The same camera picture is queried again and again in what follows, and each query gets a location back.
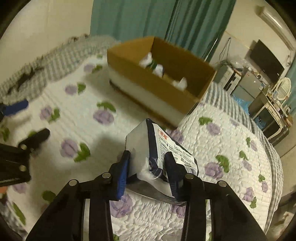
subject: barcode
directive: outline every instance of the barcode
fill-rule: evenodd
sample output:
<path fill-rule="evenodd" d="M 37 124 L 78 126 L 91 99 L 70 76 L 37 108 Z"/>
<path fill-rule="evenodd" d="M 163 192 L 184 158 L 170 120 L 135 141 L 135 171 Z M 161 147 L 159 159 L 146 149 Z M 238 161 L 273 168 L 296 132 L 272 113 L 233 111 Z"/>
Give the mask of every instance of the barcode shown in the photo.
<path fill-rule="evenodd" d="M 187 173 L 191 173 L 196 176 L 196 171 L 193 168 L 185 167 Z"/>

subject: blue handle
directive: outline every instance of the blue handle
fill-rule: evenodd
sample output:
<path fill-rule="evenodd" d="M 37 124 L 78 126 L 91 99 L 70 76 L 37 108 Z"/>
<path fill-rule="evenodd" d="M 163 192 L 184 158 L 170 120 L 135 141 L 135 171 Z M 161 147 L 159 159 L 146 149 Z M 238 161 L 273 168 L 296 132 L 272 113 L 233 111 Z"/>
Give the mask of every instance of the blue handle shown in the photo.
<path fill-rule="evenodd" d="M 19 111 L 26 109 L 29 105 L 29 102 L 27 100 L 23 100 L 21 102 L 12 104 L 12 105 L 7 105 L 5 110 L 3 111 L 3 115 L 14 115 L 18 113 Z"/>

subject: teal curtain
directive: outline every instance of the teal curtain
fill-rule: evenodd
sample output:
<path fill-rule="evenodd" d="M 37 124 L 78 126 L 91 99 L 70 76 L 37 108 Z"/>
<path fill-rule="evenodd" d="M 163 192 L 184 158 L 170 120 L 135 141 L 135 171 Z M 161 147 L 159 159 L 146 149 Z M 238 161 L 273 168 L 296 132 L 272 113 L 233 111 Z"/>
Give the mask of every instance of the teal curtain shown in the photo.
<path fill-rule="evenodd" d="M 286 74 L 286 77 L 290 78 L 291 80 L 291 95 L 287 99 L 287 101 L 284 103 L 284 105 L 291 106 L 291 115 L 296 115 L 296 60 L 294 58 L 294 61 L 292 63 L 292 66 L 289 68 L 288 73 Z"/>
<path fill-rule="evenodd" d="M 235 2 L 178 0 L 165 38 L 202 59 L 208 56 L 209 62 L 226 29 Z"/>
<path fill-rule="evenodd" d="M 94 0 L 91 35 L 126 41 L 144 36 L 165 38 L 175 0 Z"/>

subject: cardboard box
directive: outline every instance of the cardboard box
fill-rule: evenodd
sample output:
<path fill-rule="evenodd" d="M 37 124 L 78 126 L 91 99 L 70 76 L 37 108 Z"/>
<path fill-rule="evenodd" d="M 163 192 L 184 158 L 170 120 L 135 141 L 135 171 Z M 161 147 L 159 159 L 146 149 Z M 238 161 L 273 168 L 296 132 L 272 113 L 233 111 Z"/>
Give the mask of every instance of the cardboard box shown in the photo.
<path fill-rule="evenodd" d="M 149 52 L 163 65 L 160 78 L 139 62 Z M 189 51 L 157 37 L 124 42 L 108 49 L 108 71 L 113 84 L 167 122 L 177 127 L 203 98 L 215 76 L 215 70 Z M 187 89 L 180 91 L 172 80 L 187 79 Z"/>

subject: metal screw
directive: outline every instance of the metal screw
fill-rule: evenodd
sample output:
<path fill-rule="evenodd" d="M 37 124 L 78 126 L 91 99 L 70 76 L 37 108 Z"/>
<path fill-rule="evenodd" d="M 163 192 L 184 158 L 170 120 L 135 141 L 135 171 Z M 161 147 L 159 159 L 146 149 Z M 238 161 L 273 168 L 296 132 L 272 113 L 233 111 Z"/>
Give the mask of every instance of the metal screw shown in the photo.
<path fill-rule="evenodd" d="M 111 177 L 111 174 L 108 173 L 108 172 L 104 172 L 104 173 L 102 174 L 102 177 L 105 178 L 105 179 L 108 179 L 108 178 Z"/>
<path fill-rule="evenodd" d="M 77 184 L 77 181 L 76 180 L 71 180 L 71 181 L 69 181 L 69 185 L 70 186 L 75 186 Z"/>
<path fill-rule="evenodd" d="M 20 165 L 19 169 L 21 172 L 25 172 L 27 170 L 27 168 L 24 165 Z"/>
<path fill-rule="evenodd" d="M 220 181 L 220 182 L 219 182 L 219 186 L 220 186 L 220 187 L 226 187 L 226 186 L 227 186 L 227 183 L 224 182 L 224 181 Z"/>
<path fill-rule="evenodd" d="M 25 144 L 21 144 L 20 145 L 20 148 L 22 148 L 23 150 L 26 150 L 27 149 L 27 146 Z"/>
<path fill-rule="evenodd" d="M 191 173 L 187 173 L 187 174 L 185 175 L 185 178 L 186 178 L 186 179 L 193 179 L 193 178 L 194 178 L 194 175 L 191 174 Z"/>

